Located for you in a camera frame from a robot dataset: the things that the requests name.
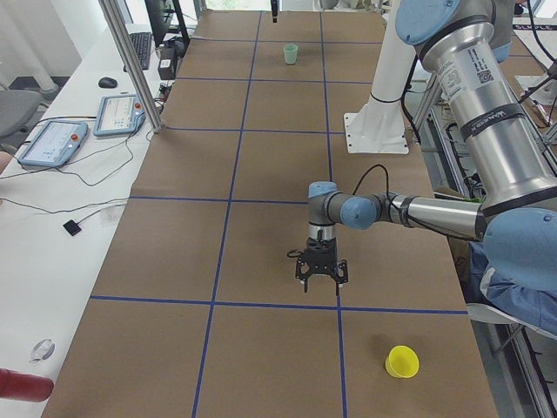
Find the white table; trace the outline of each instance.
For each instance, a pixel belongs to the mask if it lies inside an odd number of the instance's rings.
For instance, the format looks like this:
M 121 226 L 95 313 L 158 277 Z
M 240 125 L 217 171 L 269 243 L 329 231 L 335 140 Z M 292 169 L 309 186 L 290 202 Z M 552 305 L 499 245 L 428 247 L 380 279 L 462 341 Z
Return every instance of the white table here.
M 132 25 L 129 28 L 130 32 L 143 30 L 149 30 L 149 27 Z M 144 72 L 153 97 L 160 84 L 157 67 L 153 48 L 150 68 Z M 118 87 L 99 88 L 97 81 L 105 76 L 115 78 Z M 134 89 L 130 77 L 123 72 L 122 60 L 107 30 L 44 117 L 94 116 L 101 97 L 125 91 L 134 92 Z M 0 198 L 51 211 L 127 198 L 147 151 L 149 142 L 146 136 L 151 137 L 150 129 L 149 123 L 145 122 L 129 141 L 133 160 L 100 185 L 88 187 L 77 177 L 56 171 L 39 172 L 0 179 Z M 124 139 L 96 138 L 91 131 L 74 158 L 82 158 Z M 125 146 L 120 145 L 64 169 L 95 182 L 129 156 Z M 20 172 L 24 172 L 23 169 L 12 161 L 3 177 Z M 116 231 L 119 215 L 107 222 L 97 214 L 87 219 L 82 224 L 83 231 L 74 237 L 63 229 L 62 224 L 69 219 L 78 221 L 101 207 L 51 215 L 8 202 L 0 205 L 0 367 L 44 375 L 53 380 L 57 378 Z M 29 363 L 31 349 L 43 339 L 55 342 L 54 354 L 46 361 Z M 0 416 L 35 418 L 42 414 L 45 403 L 0 400 Z

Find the gray chair seat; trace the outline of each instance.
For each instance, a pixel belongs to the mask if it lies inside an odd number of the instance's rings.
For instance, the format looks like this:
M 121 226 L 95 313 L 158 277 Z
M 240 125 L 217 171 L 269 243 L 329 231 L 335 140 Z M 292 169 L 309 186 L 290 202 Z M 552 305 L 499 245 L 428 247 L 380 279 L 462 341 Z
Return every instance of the gray chair seat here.
M 0 91 L 0 138 L 14 133 L 31 119 L 43 98 L 35 91 Z

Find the yellow cup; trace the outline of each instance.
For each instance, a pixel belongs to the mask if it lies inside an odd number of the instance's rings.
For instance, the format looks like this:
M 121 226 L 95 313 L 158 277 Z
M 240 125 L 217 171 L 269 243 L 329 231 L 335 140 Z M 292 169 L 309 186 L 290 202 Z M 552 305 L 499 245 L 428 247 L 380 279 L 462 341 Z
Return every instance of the yellow cup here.
M 385 360 L 385 369 L 392 377 L 409 379 L 419 370 L 418 355 L 407 346 L 396 346 Z

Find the keyboard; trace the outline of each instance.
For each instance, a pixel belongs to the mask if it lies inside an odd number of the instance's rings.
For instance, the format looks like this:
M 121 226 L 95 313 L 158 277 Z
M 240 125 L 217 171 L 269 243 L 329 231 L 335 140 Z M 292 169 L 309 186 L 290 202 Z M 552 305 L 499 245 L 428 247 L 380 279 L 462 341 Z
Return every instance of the keyboard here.
M 139 63 L 142 70 L 149 69 L 149 61 L 151 61 L 151 40 L 152 34 L 150 32 L 136 32 L 130 34 L 130 40 L 133 48 L 138 54 Z

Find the black box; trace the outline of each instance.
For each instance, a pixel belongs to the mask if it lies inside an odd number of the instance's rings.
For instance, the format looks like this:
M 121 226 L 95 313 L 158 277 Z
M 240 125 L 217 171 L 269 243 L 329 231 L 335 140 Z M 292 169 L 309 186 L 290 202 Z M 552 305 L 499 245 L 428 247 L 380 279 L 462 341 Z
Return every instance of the black box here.
M 174 48 L 159 49 L 160 61 L 158 62 L 158 75 L 161 80 L 173 80 L 176 78 L 176 67 L 178 56 Z

